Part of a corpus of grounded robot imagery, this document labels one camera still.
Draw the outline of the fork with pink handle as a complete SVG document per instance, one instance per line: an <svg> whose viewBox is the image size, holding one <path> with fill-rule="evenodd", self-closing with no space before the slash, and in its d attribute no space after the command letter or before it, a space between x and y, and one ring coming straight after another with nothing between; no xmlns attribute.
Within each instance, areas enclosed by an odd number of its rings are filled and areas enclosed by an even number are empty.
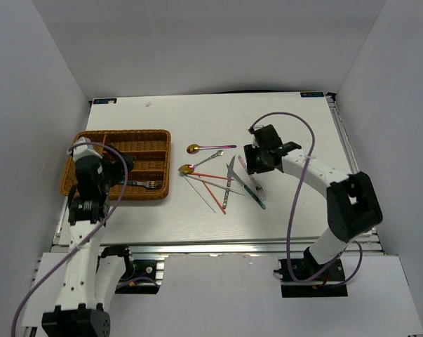
<svg viewBox="0 0 423 337"><path fill-rule="evenodd" d="M250 175L250 174L249 174L249 172L248 172L248 167L247 167L247 163L246 163L245 159L244 159L241 155L239 155L239 156L238 156L238 160L239 160L240 164L242 165L243 170L244 170L244 171L246 172L246 174L248 175L248 177L249 177L249 179L250 179L251 183L252 183L252 184L253 184L253 186L255 187L256 193L258 194L259 198L260 198L262 201L265 201L265 200L266 200L266 195L265 195L265 193L264 193L264 189L263 189L263 187L261 186L261 184L259 184L259 183L256 181L256 179L255 179L252 175Z"/></svg>

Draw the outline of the knife with green marbled handle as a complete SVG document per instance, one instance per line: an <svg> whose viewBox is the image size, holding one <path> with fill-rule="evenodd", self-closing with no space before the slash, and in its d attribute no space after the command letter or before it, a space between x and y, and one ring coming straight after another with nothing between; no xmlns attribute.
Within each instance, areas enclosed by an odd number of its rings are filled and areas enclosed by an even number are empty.
<svg viewBox="0 0 423 337"><path fill-rule="evenodd" d="M226 167L231 177L254 199L258 206L265 210L266 206L263 201L243 182L243 180L234 172L230 165L227 164Z"/></svg>

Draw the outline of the knife with brown marbled handle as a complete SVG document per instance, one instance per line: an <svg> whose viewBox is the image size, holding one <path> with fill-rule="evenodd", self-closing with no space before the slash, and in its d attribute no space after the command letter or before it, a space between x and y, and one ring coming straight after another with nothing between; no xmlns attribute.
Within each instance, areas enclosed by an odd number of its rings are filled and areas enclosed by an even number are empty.
<svg viewBox="0 0 423 337"><path fill-rule="evenodd" d="M232 182L232 176L231 176L230 170L232 170L233 167L234 167L234 161L235 161L235 157L232 157L231 161L227 165L227 184L226 184L224 199L223 199L223 203L222 203L223 209L227 208L227 203L228 203L228 198L229 198L229 193L230 193L230 187L231 187L231 182Z"/></svg>

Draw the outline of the rainbow spoon plain handle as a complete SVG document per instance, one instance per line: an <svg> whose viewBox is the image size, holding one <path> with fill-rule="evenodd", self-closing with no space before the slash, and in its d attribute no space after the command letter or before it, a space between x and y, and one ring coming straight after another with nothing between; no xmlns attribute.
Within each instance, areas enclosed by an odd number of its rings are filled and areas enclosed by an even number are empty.
<svg viewBox="0 0 423 337"><path fill-rule="evenodd" d="M236 145L198 145L191 144L187 146L186 152L188 154L196 154L202 150L224 150L224 149L234 149L237 148Z"/></svg>

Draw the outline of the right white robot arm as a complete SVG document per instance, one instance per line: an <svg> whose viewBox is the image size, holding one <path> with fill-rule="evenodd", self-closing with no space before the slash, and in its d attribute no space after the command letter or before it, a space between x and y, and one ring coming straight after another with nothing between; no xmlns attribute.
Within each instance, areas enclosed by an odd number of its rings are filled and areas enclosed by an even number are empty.
<svg viewBox="0 0 423 337"><path fill-rule="evenodd" d="M284 279L297 283L321 279L360 234L383 220L372 181L366 173L348 174L313 158L294 142L283 143L272 125L249 130L253 142L244 147L247 172L278 170L298 178L326 200L328 227L297 263L286 259Z"/></svg>

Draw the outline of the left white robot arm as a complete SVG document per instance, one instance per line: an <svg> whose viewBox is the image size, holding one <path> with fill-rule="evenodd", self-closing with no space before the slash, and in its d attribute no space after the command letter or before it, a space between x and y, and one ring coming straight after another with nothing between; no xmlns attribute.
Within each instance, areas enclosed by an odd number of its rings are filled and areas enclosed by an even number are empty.
<svg viewBox="0 0 423 337"><path fill-rule="evenodd" d="M135 263L126 246L100 251L103 232L111 215L109 192L125 183L133 168L131 158L111 145L82 137L69 150L75 165L76 184L69 192L69 253L62 287L52 311L41 319L48 336L109 336L109 305L119 280L131 278Z"/></svg>

